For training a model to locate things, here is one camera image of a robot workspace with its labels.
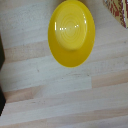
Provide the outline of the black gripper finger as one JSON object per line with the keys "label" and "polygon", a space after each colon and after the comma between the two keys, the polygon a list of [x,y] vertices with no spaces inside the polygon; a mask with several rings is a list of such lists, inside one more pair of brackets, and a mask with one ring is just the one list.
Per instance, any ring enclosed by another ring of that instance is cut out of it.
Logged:
{"label": "black gripper finger", "polygon": [[[4,55],[4,50],[3,50],[3,45],[2,45],[1,35],[0,35],[0,71],[3,66],[4,61],[5,61],[5,55]],[[0,116],[2,114],[5,103],[6,103],[6,99],[4,97],[4,94],[3,94],[3,91],[0,85]]]}

